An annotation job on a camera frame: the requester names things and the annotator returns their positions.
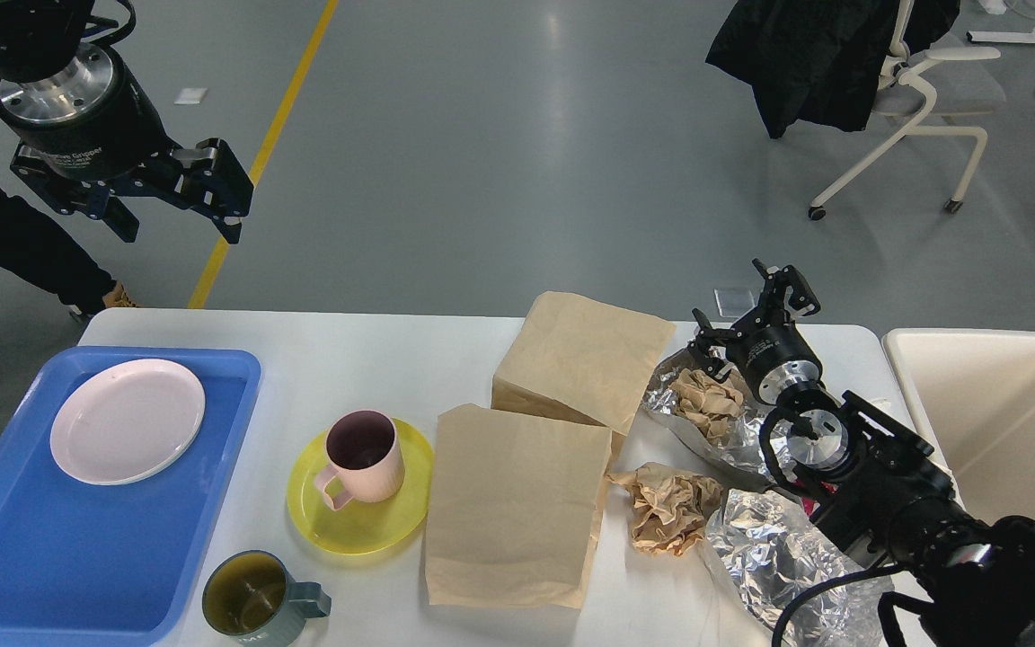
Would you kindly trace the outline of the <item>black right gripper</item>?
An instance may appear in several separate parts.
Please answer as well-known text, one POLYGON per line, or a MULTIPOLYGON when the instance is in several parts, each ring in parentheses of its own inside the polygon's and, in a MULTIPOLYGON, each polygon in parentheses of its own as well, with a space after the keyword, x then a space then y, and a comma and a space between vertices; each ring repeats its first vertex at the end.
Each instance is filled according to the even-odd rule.
POLYGON ((750 393, 765 405, 776 405, 788 389, 805 385, 821 389, 823 364, 797 331, 798 318, 821 311, 808 280, 791 263, 783 267, 752 261, 764 286, 756 300, 755 332, 714 328, 702 310, 693 310, 697 332, 687 343, 694 364, 718 384, 730 376, 726 359, 715 349, 724 349, 727 360, 739 369, 750 393))

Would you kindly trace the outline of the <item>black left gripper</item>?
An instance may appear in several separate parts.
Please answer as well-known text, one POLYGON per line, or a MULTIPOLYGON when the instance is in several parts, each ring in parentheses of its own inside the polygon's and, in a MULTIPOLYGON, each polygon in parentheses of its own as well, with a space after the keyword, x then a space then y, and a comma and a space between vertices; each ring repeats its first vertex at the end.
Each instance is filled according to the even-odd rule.
POLYGON ((14 175, 55 212, 82 213, 135 242, 140 222, 95 183, 131 171, 136 195, 193 210, 212 220, 227 244, 241 242, 254 184, 233 148, 217 137, 173 146, 114 49, 83 42, 65 69, 42 82, 0 79, 0 119, 23 143, 13 152, 14 175))

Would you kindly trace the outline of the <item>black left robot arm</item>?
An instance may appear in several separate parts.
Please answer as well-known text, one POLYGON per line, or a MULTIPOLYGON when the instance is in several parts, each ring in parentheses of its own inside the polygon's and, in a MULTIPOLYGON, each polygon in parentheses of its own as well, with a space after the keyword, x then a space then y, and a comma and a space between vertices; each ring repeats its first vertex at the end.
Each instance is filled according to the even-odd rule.
POLYGON ((135 29, 91 1, 0 1, 0 120, 18 137, 11 169, 58 213, 81 213, 135 241, 123 204, 147 197, 212 222, 241 241, 254 185, 217 137, 193 147, 165 131, 156 107, 115 45, 135 29))

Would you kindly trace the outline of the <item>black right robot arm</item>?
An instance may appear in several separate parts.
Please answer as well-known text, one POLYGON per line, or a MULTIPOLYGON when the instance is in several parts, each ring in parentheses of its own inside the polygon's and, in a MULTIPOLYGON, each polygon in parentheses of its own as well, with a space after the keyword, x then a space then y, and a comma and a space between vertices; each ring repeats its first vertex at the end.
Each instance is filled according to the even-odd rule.
POLYGON ((716 328, 694 310, 687 344, 699 367, 723 382, 736 367, 769 413, 760 455, 782 491, 816 503, 814 526, 842 552, 863 545, 868 568, 809 587, 777 616, 781 644, 793 615, 836 587, 907 571, 928 599, 887 592, 876 613, 890 646, 901 646, 897 611, 915 614, 937 646, 1035 646, 1035 521, 994 525, 962 508, 931 443, 858 394, 834 398, 795 315, 820 310, 791 265, 753 261, 765 282, 752 310, 716 328))

